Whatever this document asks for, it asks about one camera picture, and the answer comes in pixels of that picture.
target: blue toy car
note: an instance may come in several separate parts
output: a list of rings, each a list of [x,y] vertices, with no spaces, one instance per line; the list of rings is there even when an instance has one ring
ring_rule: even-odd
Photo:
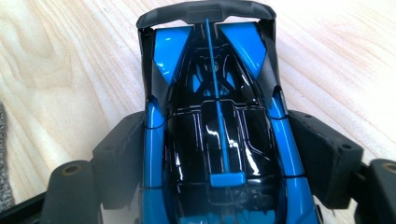
[[[153,29],[176,20],[187,25]],[[321,223],[313,195],[331,209],[353,198],[357,223],[396,223],[396,162],[366,166],[356,143],[286,108],[270,7],[181,3],[137,28],[145,111],[123,119],[91,161],[58,167],[45,194],[1,223],[102,223],[101,205],[122,208],[136,189],[136,224]]]

